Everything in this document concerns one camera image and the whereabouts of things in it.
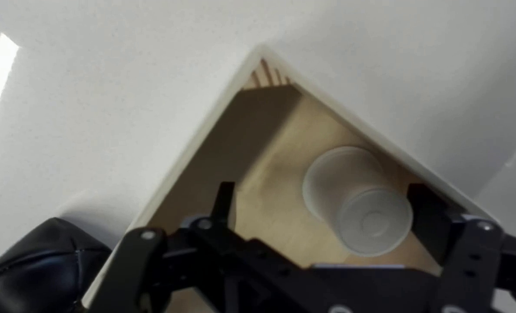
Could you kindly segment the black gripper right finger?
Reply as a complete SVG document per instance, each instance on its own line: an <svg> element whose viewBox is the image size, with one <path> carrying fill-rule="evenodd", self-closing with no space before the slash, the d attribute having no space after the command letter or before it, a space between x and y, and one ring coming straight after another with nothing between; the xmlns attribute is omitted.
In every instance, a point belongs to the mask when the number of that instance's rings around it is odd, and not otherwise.
<svg viewBox="0 0 516 313"><path fill-rule="evenodd" d="M419 183L409 186L407 200L414 212L413 233L430 256L444 265L463 233L465 209L440 192Z"/></svg>

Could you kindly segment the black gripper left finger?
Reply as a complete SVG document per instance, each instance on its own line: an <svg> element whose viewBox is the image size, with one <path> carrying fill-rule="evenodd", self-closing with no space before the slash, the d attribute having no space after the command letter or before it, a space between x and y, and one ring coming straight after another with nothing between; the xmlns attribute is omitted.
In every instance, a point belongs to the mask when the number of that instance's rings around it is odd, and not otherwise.
<svg viewBox="0 0 516 313"><path fill-rule="evenodd" d="M234 181L225 181L220 185L213 211L208 216L187 216L181 221L181 230L195 232L216 232L232 230L232 212L235 205L235 188Z"/></svg>

